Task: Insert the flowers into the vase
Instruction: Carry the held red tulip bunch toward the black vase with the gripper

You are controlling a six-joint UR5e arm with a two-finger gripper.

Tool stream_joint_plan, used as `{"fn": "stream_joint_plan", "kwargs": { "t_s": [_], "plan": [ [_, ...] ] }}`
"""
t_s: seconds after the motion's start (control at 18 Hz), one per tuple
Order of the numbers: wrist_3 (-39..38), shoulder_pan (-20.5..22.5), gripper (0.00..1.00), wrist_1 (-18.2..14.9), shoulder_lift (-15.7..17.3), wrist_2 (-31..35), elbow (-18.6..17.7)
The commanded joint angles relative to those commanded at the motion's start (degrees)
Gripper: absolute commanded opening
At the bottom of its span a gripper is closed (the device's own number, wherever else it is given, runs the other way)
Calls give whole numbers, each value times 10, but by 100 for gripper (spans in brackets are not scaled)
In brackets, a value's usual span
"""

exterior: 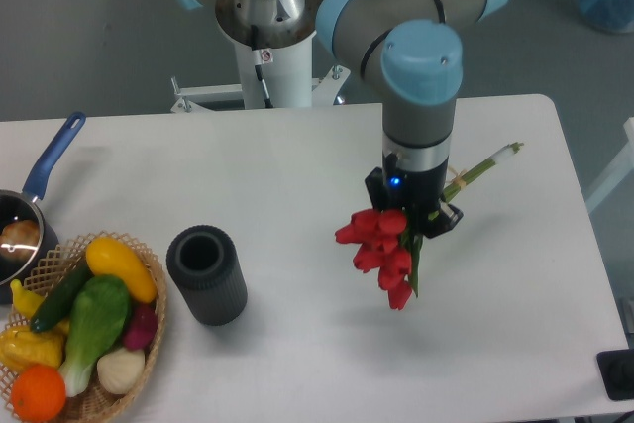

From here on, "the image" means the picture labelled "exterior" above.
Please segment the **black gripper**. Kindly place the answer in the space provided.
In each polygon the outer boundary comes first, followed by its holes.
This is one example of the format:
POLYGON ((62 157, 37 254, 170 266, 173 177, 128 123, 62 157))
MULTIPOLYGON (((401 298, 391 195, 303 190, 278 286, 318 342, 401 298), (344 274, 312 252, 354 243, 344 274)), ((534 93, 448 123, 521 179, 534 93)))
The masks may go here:
POLYGON ((375 210, 407 209, 430 213, 421 233, 428 239, 451 232, 464 213, 452 203, 440 201, 447 172, 447 162, 426 171, 411 171, 383 164, 365 178, 370 204, 375 210))

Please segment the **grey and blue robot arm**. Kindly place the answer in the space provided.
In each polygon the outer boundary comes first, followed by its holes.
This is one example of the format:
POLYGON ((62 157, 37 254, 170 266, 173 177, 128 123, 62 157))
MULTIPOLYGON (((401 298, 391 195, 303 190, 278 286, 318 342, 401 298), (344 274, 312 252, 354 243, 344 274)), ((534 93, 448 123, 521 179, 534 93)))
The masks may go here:
POLYGON ((413 234, 427 238, 462 219, 444 188, 463 81, 458 29, 508 0, 177 1, 214 11, 248 109, 310 106, 318 39, 382 104, 382 165, 366 181, 373 207, 403 210, 413 234))

